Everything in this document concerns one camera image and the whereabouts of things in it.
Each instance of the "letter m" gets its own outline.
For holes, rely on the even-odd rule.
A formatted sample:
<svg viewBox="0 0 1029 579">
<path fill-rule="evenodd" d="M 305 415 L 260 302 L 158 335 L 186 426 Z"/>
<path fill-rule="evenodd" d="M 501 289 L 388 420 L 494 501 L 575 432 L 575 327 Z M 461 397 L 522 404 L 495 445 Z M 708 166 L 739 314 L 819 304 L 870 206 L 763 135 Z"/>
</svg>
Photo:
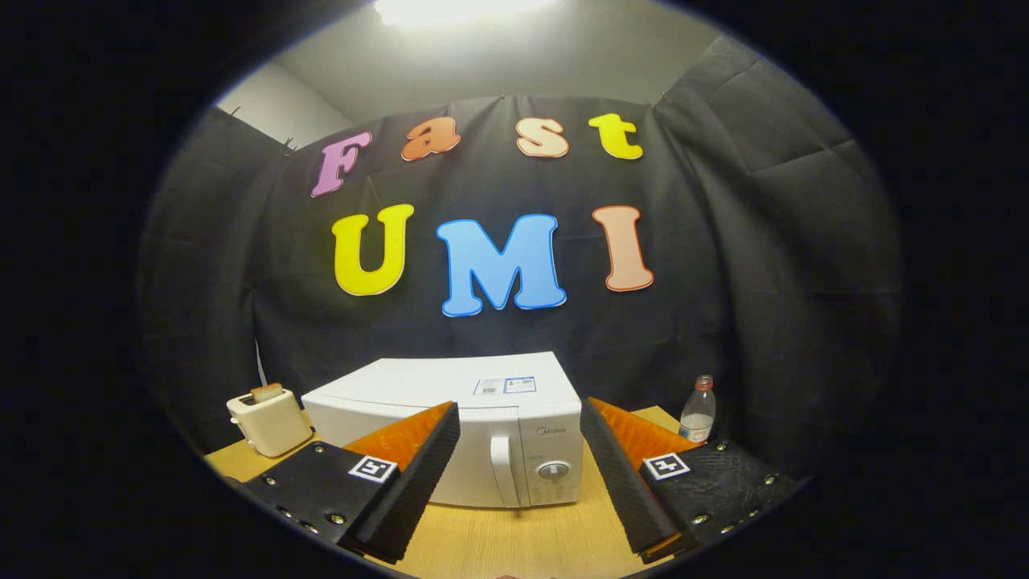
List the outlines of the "letter m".
<svg viewBox="0 0 1029 579">
<path fill-rule="evenodd" d="M 522 288 L 514 296 L 514 305 L 539 310 L 565 303 L 565 291 L 558 286 L 554 267 L 551 237 L 556 228 L 558 219 L 553 215 L 523 215 L 514 221 L 504 250 L 498 251 L 474 219 L 439 225 L 436 237 L 447 242 L 450 257 L 450 299 L 443 302 L 443 314 L 457 318 L 483 312 L 483 301 L 472 294 L 472 278 L 493 307 L 502 310 L 520 273 Z"/>
</svg>

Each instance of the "label sticker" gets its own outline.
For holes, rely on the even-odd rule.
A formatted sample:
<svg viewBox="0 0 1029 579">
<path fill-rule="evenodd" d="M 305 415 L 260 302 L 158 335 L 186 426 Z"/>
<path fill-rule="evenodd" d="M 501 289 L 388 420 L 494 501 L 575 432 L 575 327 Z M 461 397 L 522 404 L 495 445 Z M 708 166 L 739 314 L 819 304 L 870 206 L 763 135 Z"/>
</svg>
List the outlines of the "label sticker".
<svg viewBox="0 0 1029 579">
<path fill-rule="evenodd" d="M 350 474 L 382 484 L 396 467 L 396 463 L 392 461 L 365 457 L 358 461 L 353 469 L 350 469 Z"/>
<path fill-rule="evenodd" d="M 536 378 L 523 376 L 521 378 L 507 378 L 504 381 L 504 394 L 534 393 L 536 392 Z"/>
<path fill-rule="evenodd" d="M 504 382 L 500 378 L 480 381 L 472 396 L 481 394 L 504 394 Z"/>
<path fill-rule="evenodd" d="M 689 467 L 674 453 L 654 457 L 653 459 L 644 459 L 643 464 L 646 465 L 650 474 L 653 475 L 654 480 L 689 472 Z"/>
</svg>

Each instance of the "table surface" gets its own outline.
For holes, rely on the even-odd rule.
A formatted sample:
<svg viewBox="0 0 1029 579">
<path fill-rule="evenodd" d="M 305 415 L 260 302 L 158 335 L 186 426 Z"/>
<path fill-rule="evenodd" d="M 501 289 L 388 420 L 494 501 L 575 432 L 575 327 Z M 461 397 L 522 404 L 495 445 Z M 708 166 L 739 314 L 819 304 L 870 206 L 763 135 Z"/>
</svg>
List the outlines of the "table surface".
<svg viewBox="0 0 1029 579">
<path fill-rule="evenodd" d="M 657 406 L 633 413 L 677 432 L 675 419 Z M 269 459 L 241 440 L 206 459 L 218 473 L 247 481 L 304 444 L 282 457 Z M 424 579 L 496 579 L 504 575 L 519 579 L 596 579 L 631 575 L 668 557 L 643 565 L 633 554 L 587 445 L 578 502 L 526 509 L 429 503 L 402 560 L 389 565 L 367 558 Z"/>
</svg>

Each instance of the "white microwave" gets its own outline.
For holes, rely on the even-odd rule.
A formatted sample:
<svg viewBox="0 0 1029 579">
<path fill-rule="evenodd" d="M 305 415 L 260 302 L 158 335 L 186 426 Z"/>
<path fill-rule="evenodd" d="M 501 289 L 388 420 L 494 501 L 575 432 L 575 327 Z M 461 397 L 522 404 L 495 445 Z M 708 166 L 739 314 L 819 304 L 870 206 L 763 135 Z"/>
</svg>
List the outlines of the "white microwave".
<svg viewBox="0 0 1029 579">
<path fill-rule="evenodd" d="M 300 400 L 318 435 L 336 446 L 456 402 L 461 437 L 433 503 L 517 508 L 578 499 L 581 401 L 553 353 L 382 359 Z"/>
</svg>

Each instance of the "plastic bottle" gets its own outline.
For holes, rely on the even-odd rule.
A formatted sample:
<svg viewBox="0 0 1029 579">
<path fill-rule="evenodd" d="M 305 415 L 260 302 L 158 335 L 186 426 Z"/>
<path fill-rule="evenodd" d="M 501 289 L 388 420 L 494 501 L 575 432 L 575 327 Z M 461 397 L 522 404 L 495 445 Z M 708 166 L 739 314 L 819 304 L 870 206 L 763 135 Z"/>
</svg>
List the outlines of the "plastic bottle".
<svg viewBox="0 0 1029 579">
<path fill-rule="evenodd" d="M 697 378 L 694 394 L 686 401 L 679 418 L 679 436 L 690 442 L 704 442 L 714 425 L 714 381 L 707 374 Z"/>
</svg>

